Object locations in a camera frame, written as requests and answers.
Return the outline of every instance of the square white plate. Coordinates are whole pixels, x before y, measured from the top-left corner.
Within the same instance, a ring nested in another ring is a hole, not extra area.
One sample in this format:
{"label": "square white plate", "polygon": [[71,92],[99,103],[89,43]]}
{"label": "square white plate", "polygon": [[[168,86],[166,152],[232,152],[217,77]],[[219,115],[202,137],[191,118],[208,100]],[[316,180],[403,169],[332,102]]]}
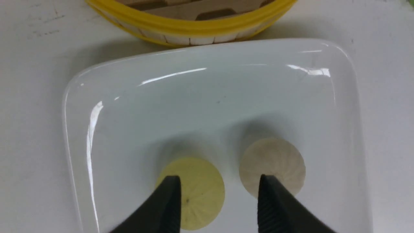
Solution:
{"label": "square white plate", "polygon": [[371,232],[355,72],[330,42],[248,41],[100,64],[68,85],[63,123],[85,233],[110,231],[151,194],[176,141],[198,143],[225,183],[221,213],[197,232],[257,232],[257,200],[238,177],[238,139],[251,124],[299,149],[306,180],[296,197],[311,212],[339,233]]}

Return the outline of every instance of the round tablet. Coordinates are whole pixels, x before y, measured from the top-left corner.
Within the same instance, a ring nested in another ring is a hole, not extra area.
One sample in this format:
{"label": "round tablet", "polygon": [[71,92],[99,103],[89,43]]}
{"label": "round tablet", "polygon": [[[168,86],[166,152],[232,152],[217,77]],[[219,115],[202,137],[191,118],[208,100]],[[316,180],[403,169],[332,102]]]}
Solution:
{"label": "round tablet", "polygon": [[211,163],[199,158],[180,158],[161,172],[157,186],[168,175],[181,181],[181,228],[198,230],[210,224],[224,203],[224,182]]}
{"label": "round tablet", "polygon": [[243,186],[256,198],[262,174],[274,175],[291,194],[296,195],[305,182],[306,168],[294,145],[283,139],[265,138],[246,149],[239,167]]}

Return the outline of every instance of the yellow rim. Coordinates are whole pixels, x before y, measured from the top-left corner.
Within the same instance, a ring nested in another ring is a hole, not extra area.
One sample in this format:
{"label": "yellow rim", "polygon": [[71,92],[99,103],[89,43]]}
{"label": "yellow rim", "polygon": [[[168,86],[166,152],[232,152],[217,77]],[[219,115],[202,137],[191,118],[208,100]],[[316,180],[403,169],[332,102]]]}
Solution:
{"label": "yellow rim", "polygon": [[115,0],[87,0],[89,4],[136,27],[175,35],[216,36],[242,31],[269,20],[290,8],[296,0],[276,0],[255,11],[217,20],[187,21],[169,19],[135,10]]}
{"label": "yellow rim", "polygon": [[[102,17],[104,17],[106,20],[108,20],[110,23],[112,23],[113,25],[115,25],[115,26],[117,26],[117,27],[119,27],[120,29],[122,29],[122,30],[124,30],[124,31],[126,31],[127,33],[129,33],[129,34],[131,34],[131,35],[133,35],[133,36],[136,36],[136,37],[138,37],[138,38],[140,38],[140,39],[143,39],[143,40],[145,40],[145,41],[148,41],[148,42],[151,42],[151,43],[155,43],[155,44],[160,44],[160,45],[164,45],[164,46],[170,46],[170,47],[173,47],[173,48],[183,48],[183,47],[189,47],[189,46],[192,46],[192,45],[178,45],[178,44],[171,44],[171,43],[166,43],[166,42],[163,42],[163,41],[158,41],[158,40],[155,40],[155,39],[153,39],[153,38],[148,38],[148,37],[145,37],[145,36],[143,36],[143,35],[141,35],[141,34],[138,34],[138,33],[135,33],[135,32],[133,32],[133,31],[131,31],[131,30],[128,30],[127,28],[125,28],[125,27],[123,27],[122,25],[120,25],[120,24],[118,24],[117,22],[114,22],[112,19],[110,19],[110,18],[108,18],[106,15],[104,15],[101,11],[99,11],[98,9],[96,9],[94,6],[91,6],[96,12],[98,12]],[[262,31],[264,31],[266,28],[268,28],[268,27],[270,27],[275,21],[277,21],[280,17],[282,17],[282,14],[279,16],[279,17],[277,17],[277,18],[275,18],[274,20],[272,20],[269,24],[267,24],[266,26],[264,26],[264,27],[262,27],[262,28],[259,28],[256,32],[254,32],[253,34],[251,34],[251,35],[249,35],[249,36],[246,36],[246,37],[243,37],[243,38],[239,38],[239,39],[235,39],[235,40],[232,40],[232,41],[243,41],[243,40],[247,40],[247,39],[249,39],[249,38],[251,38],[251,37],[253,37],[253,36],[255,36],[255,35],[257,35],[257,34],[259,34],[259,33],[261,33]]]}

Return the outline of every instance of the white table surface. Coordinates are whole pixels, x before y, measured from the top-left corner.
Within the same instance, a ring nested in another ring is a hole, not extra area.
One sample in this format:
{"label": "white table surface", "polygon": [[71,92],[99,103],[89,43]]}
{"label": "white table surface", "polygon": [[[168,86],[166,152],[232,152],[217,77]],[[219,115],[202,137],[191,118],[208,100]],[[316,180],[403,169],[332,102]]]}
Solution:
{"label": "white table surface", "polygon": [[[414,11],[404,0],[299,0],[257,39],[313,37],[354,60],[375,233],[414,229]],[[0,2],[0,232],[79,231],[61,99],[80,70],[167,49],[82,0]]]}

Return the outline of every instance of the yellow container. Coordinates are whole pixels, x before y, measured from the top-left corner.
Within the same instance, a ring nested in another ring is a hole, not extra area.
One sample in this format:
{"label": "yellow container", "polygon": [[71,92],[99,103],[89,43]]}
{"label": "yellow container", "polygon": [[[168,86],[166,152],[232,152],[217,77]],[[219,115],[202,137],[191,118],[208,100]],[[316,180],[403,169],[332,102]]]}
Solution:
{"label": "yellow container", "polygon": [[272,25],[296,0],[276,0],[245,14],[206,21],[164,18],[115,0],[86,2],[108,21],[143,40],[169,46],[190,46],[250,38]]}

